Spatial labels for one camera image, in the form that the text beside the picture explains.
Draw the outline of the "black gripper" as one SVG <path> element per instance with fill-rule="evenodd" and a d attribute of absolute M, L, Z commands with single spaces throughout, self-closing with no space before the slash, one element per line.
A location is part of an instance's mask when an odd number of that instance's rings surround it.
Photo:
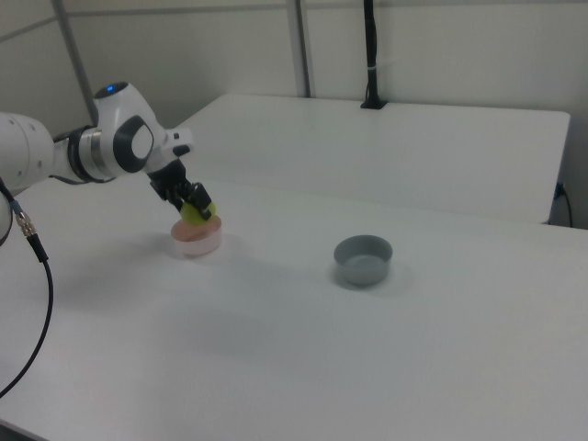
<path fill-rule="evenodd" d="M 174 206 L 178 212 L 188 202 L 203 220 L 208 220 L 212 216 L 212 200 L 208 191 L 201 183 L 191 183 L 187 180 L 186 168 L 179 159 L 158 171 L 148 173 L 147 176 L 156 194 Z"/>

